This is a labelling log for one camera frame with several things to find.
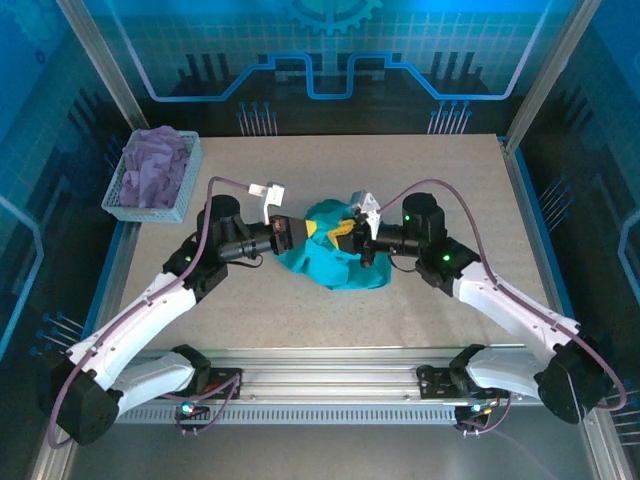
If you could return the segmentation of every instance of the gear logo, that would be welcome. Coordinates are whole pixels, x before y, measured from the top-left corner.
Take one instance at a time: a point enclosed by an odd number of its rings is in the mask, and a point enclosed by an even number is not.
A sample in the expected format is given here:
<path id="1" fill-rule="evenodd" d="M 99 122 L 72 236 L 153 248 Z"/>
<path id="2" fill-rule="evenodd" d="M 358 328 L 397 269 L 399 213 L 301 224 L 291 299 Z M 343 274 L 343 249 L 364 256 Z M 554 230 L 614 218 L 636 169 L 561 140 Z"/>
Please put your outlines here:
<path id="1" fill-rule="evenodd" d="M 13 18 L 31 43 L 42 48 L 59 27 L 54 0 L 0 0 L 0 14 Z"/>
<path id="2" fill-rule="evenodd" d="M 336 31 L 347 33 L 351 27 L 360 28 L 360 22 L 370 20 L 373 9 L 381 6 L 381 0 L 289 0 L 284 9 L 300 28 L 333 35 Z"/>

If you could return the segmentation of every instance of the purple cloth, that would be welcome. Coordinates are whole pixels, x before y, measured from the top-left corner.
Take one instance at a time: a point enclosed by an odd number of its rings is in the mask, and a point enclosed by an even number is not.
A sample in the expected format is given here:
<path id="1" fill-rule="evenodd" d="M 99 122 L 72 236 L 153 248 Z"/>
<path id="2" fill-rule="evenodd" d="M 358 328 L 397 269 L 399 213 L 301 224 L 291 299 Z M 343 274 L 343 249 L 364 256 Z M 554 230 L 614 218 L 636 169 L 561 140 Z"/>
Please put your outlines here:
<path id="1" fill-rule="evenodd" d="M 167 126 L 138 130 L 136 140 L 122 153 L 127 171 L 122 177 L 120 205 L 173 207 L 189 162 L 180 134 Z"/>

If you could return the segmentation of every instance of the yellow object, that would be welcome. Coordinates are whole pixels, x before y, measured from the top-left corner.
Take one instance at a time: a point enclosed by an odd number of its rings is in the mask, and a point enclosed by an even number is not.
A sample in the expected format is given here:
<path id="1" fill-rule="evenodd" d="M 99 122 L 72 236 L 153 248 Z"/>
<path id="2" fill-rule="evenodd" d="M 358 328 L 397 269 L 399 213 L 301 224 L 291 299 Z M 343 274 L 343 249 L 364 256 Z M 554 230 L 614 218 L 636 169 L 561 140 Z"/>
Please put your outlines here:
<path id="1" fill-rule="evenodd" d="M 311 238 L 311 236 L 316 233 L 316 230 L 318 230 L 318 223 L 313 220 L 305 220 L 305 222 L 307 224 L 307 235 Z"/>
<path id="2" fill-rule="evenodd" d="M 352 219 L 342 220 L 340 222 L 340 225 L 338 225 L 333 230 L 329 230 L 329 233 L 327 233 L 327 237 L 329 238 L 329 241 L 331 242 L 331 244 L 336 248 L 340 248 L 338 247 L 338 237 L 350 234 L 355 225 L 356 225 L 355 220 L 352 220 Z"/>

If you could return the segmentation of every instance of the metal floor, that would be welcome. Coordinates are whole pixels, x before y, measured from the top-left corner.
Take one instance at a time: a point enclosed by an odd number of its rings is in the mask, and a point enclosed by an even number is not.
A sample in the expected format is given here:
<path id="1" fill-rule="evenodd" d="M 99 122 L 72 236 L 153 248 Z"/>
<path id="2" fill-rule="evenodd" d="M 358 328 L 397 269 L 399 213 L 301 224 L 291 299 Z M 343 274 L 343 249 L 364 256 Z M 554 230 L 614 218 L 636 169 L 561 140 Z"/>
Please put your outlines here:
<path id="1" fill-rule="evenodd" d="M 222 426 L 182 438 L 169 426 L 116 425 L 76 450 L 69 480 L 595 478 L 579 427 L 514 408 L 495 434 L 447 426 Z"/>

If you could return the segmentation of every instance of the cable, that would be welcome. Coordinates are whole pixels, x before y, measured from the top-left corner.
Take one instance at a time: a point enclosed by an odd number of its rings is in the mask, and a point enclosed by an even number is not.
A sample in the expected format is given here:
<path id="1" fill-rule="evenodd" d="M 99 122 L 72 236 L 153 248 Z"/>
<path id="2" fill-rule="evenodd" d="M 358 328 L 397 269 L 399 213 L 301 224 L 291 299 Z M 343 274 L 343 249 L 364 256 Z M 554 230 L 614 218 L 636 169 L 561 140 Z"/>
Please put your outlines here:
<path id="1" fill-rule="evenodd" d="M 393 257 L 391 255 L 389 255 L 389 261 L 391 262 L 391 266 L 393 268 L 395 268 L 396 270 L 399 270 L 403 273 L 413 273 L 416 271 L 416 268 L 413 267 L 411 269 L 405 269 L 405 268 L 400 268 L 399 266 L 396 265 L 396 262 L 393 261 Z"/>
<path id="2" fill-rule="evenodd" d="M 224 403 L 220 407 L 220 410 L 218 410 L 218 412 L 215 414 L 215 416 L 206 425 L 204 425 L 202 427 L 194 427 L 192 430 L 187 430 L 180 423 L 180 416 L 176 417 L 176 428 L 178 428 L 182 432 L 182 435 L 189 434 L 189 435 L 196 436 L 199 433 L 202 433 L 202 432 L 205 432 L 206 430 L 209 430 L 211 427 L 213 427 L 218 422 L 218 419 L 220 419 L 220 417 L 222 416 L 222 412 L 224 412 L 225 408 L 227 408 L 227 405 L 228 405 L 229 401 L 233 398 L 233 394 L 236 393 L 236 390 L 238 389 L 238 386 L 240 385 L 240 376 L 239 375 L 234 375 L 232 378 L 230 378 L 229 380 L 227 380 L 225 383 L 223 383 L 219 387 L 215 388 L 214 390 L 211 390 L 210 392 L 207 392 L 207 393 L 205 393 L 203 395 L 199 395 L 197 397 L 200 400 L 204 400 L 205 398 L 211 397 L 212 395 L 215 395 L 216 393 L 222 392 L 225 388 L 227 388 L 231 384 L 233 384 L 233 387 L 231 388 L 231 391 L 229 392 L 229 395 L 227 395 L 227 398 L 225 399 Z M 171 399 L 175 399 L 175 400 L 182 400 L 182 401 L 187 400 L 187 399 L 182 398 L 182 397 L 175 397 L 174 395 L 163 395 L 163 397 L 164 398 L 171 398 Z M 194 398 L 196 398 L 196 397 L 191 397 L 188 400 L 189 401 L 196 401 L 196 400 L 194 400 Z"/>
<path id="3" fill-rule="evenodd" d="M 258 256 L 256 258 L 260 259 L 260 262 L 258 263 L 248 263 L 248 262 L 239 262 L 237 260 L 231 260 L 229 262 L 227 262 L 228 265 L 237 265 L 238 267 L 245 267 L 245 268 L 260 268 L 262 266 L 262 264 L 264 263 L 264 258 L 262 257 L 261 254 L 258 254 Z"/>
<path id="4" fill-rule="evenodd" d="M 509 297 L 512 301 L 520 305 L 522 308 L 534 314 L 544 323 L 546 323 L 547 325 L 550 325 L 552 328 L 555 328 L 559 332 L 569 337 L 576 344 L 578 344 L 583 350 L 585 350 L 591 356 L 591 358 L 593 358 L 598 363 L 598 365 L 600 365 L 600 367 L 609 376 L 609 378 L 611 378 L 611 380 L 613 381 L 613 384 L 615 385 L 616 389 L 620 394 L 620 398 L 618 399 L 617 404 L 614 404 L 614 405 L 607 405 L 606 403 L 598 404 L 597 407 L 602 410 L 608 410 L 608 411 L 622 410 L 627 403 L 627 391 L 624 388 L 624 385 L 622 384 L 622 381 L 620 380 L 616 372 L 613 370 L 613 368 L 609 366 L 606 360 L 602 358 L 602 356 L 598 354 L 598 352 L 596 352 L 587 342 L 585 342 L 582 338 L 577 336 L 571 330 L 566 328 L 564 325 L 555 322 L 543 312 L 538 311 L 537 309 L 529 305 L 527 302 L 521 300 L 517 295 L 512 293 L 509 289 L 505 288 L 503 285 L 501 285 L 498 282 L 498 279 L 493 274 L 493 271 L 491 270 L 491 266 L 489 265 L 489 260 L 487 259 L 487 255 L 485 253 L 484 246 L 482 244 L 482 238 L 480 237 L 480 230 L 478 229 L 478 225 L 475 219 L 473 218 L 471 209 L 467 205 L 467 202 L 465 202 L 464 198 L 462 198 L 462 195 L 460 195 L 460 192 L 458 192 L 458 190 L 456 190 L 452 185 L 450 185 L 449 183 L 443 180 L 439 180 L 437 178 L 427 178 L 425 180 L 421 180 L 420 182 L 414 183 L 409 188 L 405 189 L 400 195 L 395 197 L 393 200 L 391 200 L 389 203 L 383 206 L 380 210 L 378 210 L 378 213 L 382 215 L 382 213 L 388 210 L 396 202 L 404 198 L 409 192 L 417 189 L 418 187 L 421 187 L 422 185 L 426 185 L 429 183 L 434 185 L 440 185 L 441 187 L 446 188 L 453 194 L 454 197 L 456 197 L 456 200 L 458 200 L 458 203 L 460 203 L 460 206 L 464 210 L 464 213 L 467 216 L 467 219 L 469 220 L 469 224 L 471 225 L 471 230 L 473 230 L 473 236 L 475 237 L 476 244 L 478 246 L 478 254 L 480 255 L 480 260 L 484 267 L 484 271 L 487 274 L 487 277 L 489 278 L 493 286 L 496 287 L 503 294 L 505 294 L 507 297 Z"/>
<path id="5" fill-rule="evenodd" d="M 82 356 L 82 358 L 77 363 L 77 365 L 73 368 L 73 370 L 71 370 L 71 373 L 69 374 L 67 379 L 64 381 L 64 383 L 62 384 L 62 387 L 60 388 L 60 391 L 58 392 L 58 396 L 56 397 L 56 400 L 53 403 L 53 408 L 51 409 L 51 416 L 49 417 L 49 424 L 47 426 L 47 442 L 49 443 L 49 446 L 52 449 L 55 450 L 55 449 L 62 448 L 65 445 L 68 445 L 72 441 L 72 438 L 69 437 L 66 440 L 58 443 L 58 441 L 56 440 L 56 423 L 57 423 L 57 420 L 58 420 L 58 416 L 60 415 L 60 408 L 62 407 L 62 402 L 64 400 L 64 397 L 67 395 L 67 392 L 69 391 L 69 388 L 71 387 L 71 383 L 75 380 L 75 378 L 78 376 L 78 374 L 80 373 L 82 368 L 87 364 L 89 359 L 92 356 L 94 356 L 95 354 L 97 354 L 98 348 L 100 348 L 104 344 L 105 340 L 107 340 L 107 338 L 109 338 L 113 334 L 113 332 L 116 331 L 118 329 L 118 327 L 120 327 L 120 325 L 122 325 L 132 315 L 134 315 L 135 313 L 139 312 L 140 310 L 142 310 L 146 306 L 150 305 L 151 303 L 154 302 L 154 300 L 158 299 L 160 296 L 162 296 L 165 293 L 167 293 L 173 287 L 175 287 L 176 285 L 180 284 L 185 278 L 187 278 L 191 274 L 193 269 L 196 268 L 196 265 L 200 261 L 200 258 L 202 257 L 202 253 L 204 252 L 204 247 L 205 247 L 206 242 L 207 242 L 207 235 L 209 233 L 209 217 L 211 215 L 211 202 L 212 202 L 212 198 L 213 198 L 213 184 L 215 182 L 226 183 L 228 185 L 231 185 L 231 186 L 234 186 L 234 187 L 241 188 L 241 189 L 244 189 L 246 191 L 249 191 L 249 185 L 245 185 L 245 184 L 239 183 L 239 182 L 234 182 L 233 180 L 228 180 L 228 179 L 223 178 L 223 177 L 211 177 L 211 179 L 209 180 L 209 184 L 207 186 L 207 201 L 206 201 L 205 207 L 204 207 L 204 221 L 203 221 L 203 225 L 202 225 L 202 236 L 200 237 L 200 243 L 198 244 L 198 250 L 196 251 L 196 254 L 193 257 L 193 260 L 191 261 L 189 266 L 186 268 L 186 270 L 184 272 L 182 272 L 182 274 L 180 276 L 178 276 L 175 280 L 173 280 L 171 283 L 165 285 L 164 287 L 162 287 L 157 292 L 149 295 L 149 297 L 147 297 L 147 299 L 141 300 L 140 302 L 135 304 L 124 315 L 122 315 L 115 322 L 113 322 L 102 333 L 102 335 L 100 335 L 98 337 L 98 339 L 93 343 L 93 345 L 90 348 L 87 349 L 87 351 Z"/>
<path id="6" fill-rule="evenodd" d="M 482 435 L 484 433 L 489 433 L 489 432 L 494 431 L 496 428 L 498 428 L 498 425 L 500 425 L 502 422 L 504 422 L 504 419 L 507 418 L 507 414 L 509 413 L 510 409 L 511 409 L 511 394 L 509 394 L 509 398 L 507 398 L 507 404 L 504 407 L 504 411 L 502 412 L 502 415 L 500 415 L 500 418 L 498 418 L 498 421 L 495 422 L 494 424 L 492 424 L 491 426 L 483 427 L 479 423 L 474 423 L 474 422 L 462 422 L 462 423 L 466 423 L 468 425 L 473 425 L 474 427 L 480 426 L 480 429 L 477 430 L 478 435 Z"/>

